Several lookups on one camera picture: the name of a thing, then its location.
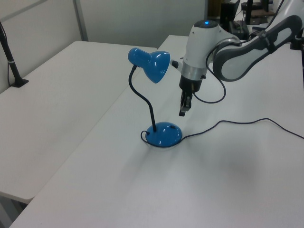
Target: white table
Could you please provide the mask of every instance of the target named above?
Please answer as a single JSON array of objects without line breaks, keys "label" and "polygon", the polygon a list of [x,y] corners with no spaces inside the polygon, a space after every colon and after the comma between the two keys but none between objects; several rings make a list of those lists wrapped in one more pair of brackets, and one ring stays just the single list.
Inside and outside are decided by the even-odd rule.
[{"label": "white table", "polygon": [[128,86],[131,48],[75,42],[0,95],[1,196],[36,196]]},{"label": "white table", "polygon": [[[186,41],[169,36],[160,49],[180,58]],[[156,85],[141,72],[134,87],[150,99],[156,121],[173,122],[184,135],[221,119],[262,117],[304,135],[301,52],[286,45],[241,80],[225,83],[221,103],[193,99],[185,117],[178,116],[179,79],[173,67]],[[221,93],[208,74],[198,95],[216,100]],[[159,149],[140,139],[149,126],[146,103],[127,88],[11,227],[304,226],[304,140],[269,122],[224,123]]]}]

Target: black flexible neck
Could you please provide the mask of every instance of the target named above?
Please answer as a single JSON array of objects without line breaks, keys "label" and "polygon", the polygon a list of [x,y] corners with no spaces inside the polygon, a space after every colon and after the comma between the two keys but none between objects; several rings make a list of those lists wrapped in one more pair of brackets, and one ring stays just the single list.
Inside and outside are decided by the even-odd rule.
[{"label": "black flexible neck", "polygon": [[140,93],[138,93],[136,91],[136,89],[132,85],[132,76],[133,76],[134,71],[135,71],[136,68],[137,68],[137,66],[133,65],[132,70],[131,70],[130,75],[129,75],[129,85],[130,85],[130,88],[132,89],[132,91],[148,104],[149,109],[150,109],[150,115],[151,115],[151,121],[152,121],[153,131],[156,132],[154,113],[153,113],[153,108],[152,108],[152,105],[151,105],[150,101],[147,98],[145,98],[143,95],[141,95]]}]

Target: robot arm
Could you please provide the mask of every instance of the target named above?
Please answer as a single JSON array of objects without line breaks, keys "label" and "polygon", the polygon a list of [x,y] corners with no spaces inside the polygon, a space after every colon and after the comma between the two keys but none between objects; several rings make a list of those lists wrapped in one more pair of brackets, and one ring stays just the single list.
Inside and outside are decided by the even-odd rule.
[{"label": "robot arm", "polygon": [[240,41],[222,30],[216,22],[197,22],[190,32],[181,69],[180,116],[191,108],[192,94],[199,91],[202,80],[206,78],[206,58],[214,48],[214,75],[223,81],[236,81],[257,62],[295,38],[303,27],[303,0],[285,1],[271,25],[239,47]]}]

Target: lamp shade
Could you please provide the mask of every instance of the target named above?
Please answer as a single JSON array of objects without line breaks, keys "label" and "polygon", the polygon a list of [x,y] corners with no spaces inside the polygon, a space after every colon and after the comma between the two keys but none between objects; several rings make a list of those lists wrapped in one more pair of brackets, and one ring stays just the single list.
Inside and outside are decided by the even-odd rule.
[{"label": "lamp shade", "polygon": [[147,53],[135,47],[129,51],[128,59],[132,64],[141,67],[151,81],[158,83],[167,72],[170,54],[166,51]]}]

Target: blue lamp base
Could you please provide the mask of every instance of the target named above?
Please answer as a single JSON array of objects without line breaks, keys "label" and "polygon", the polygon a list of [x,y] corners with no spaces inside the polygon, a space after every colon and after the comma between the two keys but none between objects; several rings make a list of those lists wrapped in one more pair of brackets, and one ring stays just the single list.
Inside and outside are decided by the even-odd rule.
[{"label": "blue lamp base", "polygon": [[153,146],[171,147],[181,141],[181,129],[175,124],[169,122],[160,122],[156,124],[156,131],[149,127],[146,134],[146,140]]}]

